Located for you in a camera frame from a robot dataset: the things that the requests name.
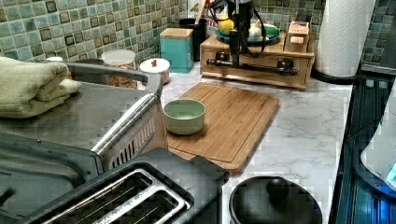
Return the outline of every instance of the drawer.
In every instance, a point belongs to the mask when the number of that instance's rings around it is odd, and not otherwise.
[[[297,69],[298,73],[295,76],[284,76],[277,73],[252,71],[239,68],[231,68],[224,66],[207,65],[206,61],[216,58],[217,52],[229,52],[220,49],[202,49],[201,59],[201,73],[209,77],[224,77],[229,79],[239,79],[252,82],[267,83],[279,86],[295,87],[305,89],[307,80],[309,78],[308,71],[310,66],[310,59],[298,58],[282,55],[262,54],[259,58],[251,58],[241,55],[240,63],[257,64],[264,66],[276,67],[279,60],[293,61],[293,68]]]

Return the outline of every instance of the teal canister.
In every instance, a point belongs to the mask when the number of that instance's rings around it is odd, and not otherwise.
[[[167,28],[160,34],[161,56],[172,73],[189,73],[193,66],[192,29]]]

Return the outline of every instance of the kitchen towel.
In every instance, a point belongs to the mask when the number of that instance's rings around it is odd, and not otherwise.
[[[64,63],[25,63],[0,57],[0,117],[30,118],[60,105],[80,83],[65,79]]]
[[[361,60],[375,0],[328,0],[324,8],[315,63],[332,77],[352,77]]]

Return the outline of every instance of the green towel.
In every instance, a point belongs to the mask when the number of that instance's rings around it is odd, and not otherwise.
[[[0,117],[24,119],[60,105],[80,83],[65,79],[64,63],[25,63],[0,57]]]

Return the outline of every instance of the wooden cutting board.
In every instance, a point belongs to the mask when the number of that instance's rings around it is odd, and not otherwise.
[[[274,96],[212,83],[199,83],[180,98],[205,105],[205,125],[191,135],[167,132],[169,150],[186,160],[202,156],[232,175],[244,167],[279,104]]]

